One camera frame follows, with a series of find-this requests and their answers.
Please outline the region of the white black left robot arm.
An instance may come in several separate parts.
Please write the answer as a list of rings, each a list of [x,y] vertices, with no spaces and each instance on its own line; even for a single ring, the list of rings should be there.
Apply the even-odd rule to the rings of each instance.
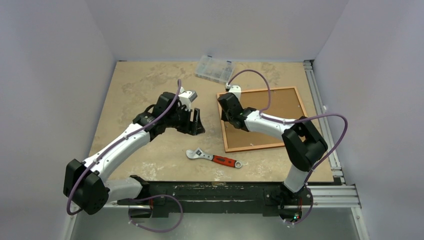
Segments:
[[[140,177],[123,180],[109,180],[109,177],[134,152],[167,128],[191,136],[203,134],[200,109],[191,107],[197,96],[192,90],[179,94],[163,92],[155,104],[138,114],[124,132],[102,150],[83,161],[71,160],[65,169],[63,185],[67,213],[72,216],[84,211],[93,215],[105,204],[125,199],[138,205],[146,203],[149,191]]]

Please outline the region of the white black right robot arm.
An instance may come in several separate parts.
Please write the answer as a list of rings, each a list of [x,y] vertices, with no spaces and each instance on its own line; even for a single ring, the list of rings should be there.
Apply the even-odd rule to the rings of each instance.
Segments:
[[[300,198],[312,167],[328,150],[328,144],[311,120],[302,116],[300,122],[262,114],[259,110],[243,108],[235,93],[227,92],[217,98],[221,119],[234,128],[271,136],[284,143],[291,167],[280,196],[288,204]]]

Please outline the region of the clear plastic organizer box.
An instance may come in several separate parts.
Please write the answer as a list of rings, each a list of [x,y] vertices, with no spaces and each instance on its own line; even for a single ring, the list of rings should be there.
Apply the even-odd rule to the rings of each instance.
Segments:
[[[213,58],[203,55],[194,70],[196,77],[206,79],[215,83],[227,84],[231,79],[236,64],[229,60]]]

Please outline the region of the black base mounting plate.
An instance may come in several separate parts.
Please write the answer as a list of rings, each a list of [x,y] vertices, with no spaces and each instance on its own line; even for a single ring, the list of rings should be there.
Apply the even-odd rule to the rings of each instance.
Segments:
[[[134,200],[122,199],[121,206],[146,206],[136,218],[166,218],[170,213],[185,214],[261,214],[297,222],[302,209],[313,204],[311,190],[302,187],[292,193],[281,182],[141,182]]]

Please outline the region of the red handled adjustable wrench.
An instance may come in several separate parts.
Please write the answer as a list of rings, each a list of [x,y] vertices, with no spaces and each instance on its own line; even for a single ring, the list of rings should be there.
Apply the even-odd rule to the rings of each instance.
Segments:
[[[238,160],[220,156],[220,155],[205,153],[199,147],[196,150],[188,149],[186,150],[185,153],[186,153],[186,156],[191,160],[205,159],[205,160],[209,160],[211,162],[214,162],[223,166],[236,168],[236,169],[240,169],[243,166],[243,164]]]

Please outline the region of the aluminium right side rail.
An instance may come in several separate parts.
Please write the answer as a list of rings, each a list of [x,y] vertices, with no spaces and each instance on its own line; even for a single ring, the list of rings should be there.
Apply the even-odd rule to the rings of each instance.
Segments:
[[[311,96],[312,96],[312,99],[313,99],[315,111],[318,115],[325,114],[327,112],[327,109],[322,102],[322,98],[321,98],[320,91],[319,91],[319,88],[318,88],[318,84],[317,84],[317,81],[316,81],[316,77],[315,77],[315,74],[314,74],[312,61],[311,60],[305,60],[303,62],[303,67],[304,67],[304,71],[305,71],[305,74],[306,74],[309,89],[310,89],[310,92],[311,92]],[[323,136],[324,140],[326,141],[326,143],[328,145],[328,149],[330,150],[334,146],[335,141],[333,140],[333,136],[332,136],[332,133],[331,133],[331,130],[330,130],[328,119],[326,117],[323,117],[323,118],[319,118],[317,120],[318,120],[320,129],[321,129],[321,132],[322,132],[321,135]],[[339,161],[337,152],[334,150],[332,152],[332,154],[326,159],[326,161],[330,165],[330,169],[332,171],[332,176],[333,176],[333,179],[335,180],[335,182],[340,183],[341,185],[344,185],[346,183],[346,181],[344,179],[344,174],[343,174],[343,171],[342,171],[341,163]]]

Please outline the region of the aluminium rail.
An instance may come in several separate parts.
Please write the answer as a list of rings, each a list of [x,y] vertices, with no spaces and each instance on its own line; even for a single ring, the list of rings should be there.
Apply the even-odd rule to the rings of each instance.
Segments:
[[[327,112],[327,109],[322,102],[322,98],[321,98],[320,91],[319,91],[319,88],[318,88],[318,84],[317,84],[317,81],[316,81],[316,77],[315,77],[315,74],[314,74],[312,61],[311,60],[305,60],[303,62],[303,67],[304,67],[304,71],[305,71],[305,74],[306,74],[309,89],[310,89],[310,92],[311,92],[311,96],[312,96],[312,99],[313,99],[315,111],[318,115],[325,114]],[[322,132],[321,135],[323,136],[324,140],[326,141],[326,143],[328,145],[328,149],[330,150],[334,146],[335,141],[333,140],[333,136],[332,136],[332,133],[331,133],[331,130],[330,130],[328,119],[326,117],[323,117],[323,118],[319,118],[317,120],[318,120],[320,129],[321,129],[321,132]],[[326,159],[326,161],[330,165],[330,169],[332,171],[332,176],[333,176],[333,179],[335,180],[335,182],[340,183],[341,185],[344,185],[346,183],[346,181],[344,179],[344,174],[343,174],[343,171],[342,171],[341,163],[339,161],[337,152],[334,150],[332,152],[332,154]]]
[[[311,185],[310,189],[313,204],[309,207],[315,208],[354,208],[359,207],[360,201],[357,190],[354,186],[346,185]],[[147,210],[146,206],[119,205],[118,201],[106,203],[102,208],[107,207],[128,207],[140,210]]]

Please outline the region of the aluminium front rail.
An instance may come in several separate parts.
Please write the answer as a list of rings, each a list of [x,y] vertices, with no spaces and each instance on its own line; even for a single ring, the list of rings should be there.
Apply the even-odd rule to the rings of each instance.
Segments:
[[[360,201],[357,190],[354,186],[346,185],[311,185],[310,189],[313,204],[309,207],[315,208],[354,208],[359,207]],[[140,210],[147,210],[146,206],[119,205],[118,201],[106,203],[102,208],[107,207],[128,207]]]

